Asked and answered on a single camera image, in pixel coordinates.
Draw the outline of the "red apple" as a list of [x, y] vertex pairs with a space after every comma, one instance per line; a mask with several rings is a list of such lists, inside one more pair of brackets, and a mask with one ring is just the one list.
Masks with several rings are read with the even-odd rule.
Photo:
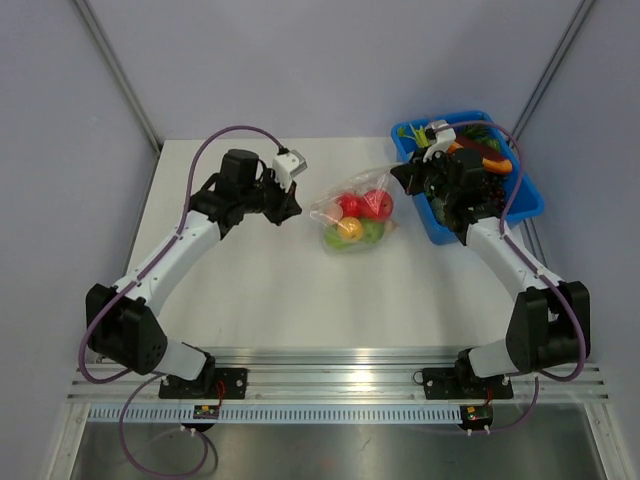
[[337, 199], [344, 213], [344, 217], [362, 217], [362, 197], [353, 193], [344, 193]]
[[362, 196], [361, 215], [376, 222], [387, 221], [393, 213], [392, 196], [384, 189], [373, 189]]

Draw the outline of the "red apple front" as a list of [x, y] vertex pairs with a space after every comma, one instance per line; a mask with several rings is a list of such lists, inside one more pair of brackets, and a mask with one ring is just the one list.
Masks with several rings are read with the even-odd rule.
[[337, 199], [344, 213], [344, 217], [362, 217], [362, 197], [353, 193], [344, 193]]

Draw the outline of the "yellow lemon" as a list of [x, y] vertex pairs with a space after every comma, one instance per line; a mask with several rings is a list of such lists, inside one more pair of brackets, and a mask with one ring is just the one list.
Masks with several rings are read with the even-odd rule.
[[344, 217], [336, 224], [339, 237], [348, 243], [359, 242], [364, 235], [361, 221], [355, 217]]

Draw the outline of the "clear dotted zip bag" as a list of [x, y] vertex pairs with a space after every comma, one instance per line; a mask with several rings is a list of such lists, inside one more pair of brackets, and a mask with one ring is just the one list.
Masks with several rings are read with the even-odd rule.
[[362, 171], [342, 181], [307, 208], [318, 224], [329, 254], [375, 249], [398, 229], [396, 197], [400, 185], [392, 164]]

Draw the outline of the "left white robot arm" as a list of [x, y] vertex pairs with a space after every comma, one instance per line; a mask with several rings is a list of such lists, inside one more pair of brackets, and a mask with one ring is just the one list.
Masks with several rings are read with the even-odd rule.
[[301, 214], [295, 178], [306, 168], [297, 152], [282, 148], [266, 164], [251, 151], [231, 149], [218, 172], [189, 189], [178, 224], [138, 267], [111, 286], [86, 295], [82, 350], [92, 350], [139, 375], [163, 374], [181, 398], [203, 398], [216, 387], [216, 360], [170, 339], [158, 316], [184, 276], [248, 214], [281, 225]]

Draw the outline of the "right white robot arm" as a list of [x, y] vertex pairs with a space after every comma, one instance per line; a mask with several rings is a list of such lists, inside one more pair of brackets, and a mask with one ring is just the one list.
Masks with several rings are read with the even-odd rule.
[[571, 381], [590, 352], [590, 295], [580, 281], [566, 282], [513, 238], [502, 213], [502, 179], [469, 148], [454, 153], [421, 149], [392, 168], [406, 194], [424, 194], [441, 222], [493, 272], [513, 300], [503, 338], [459, 352], [453, 366], [422, 371], [429, 399], [510, 399], [513, 376], [541, 374], [572, 363]]

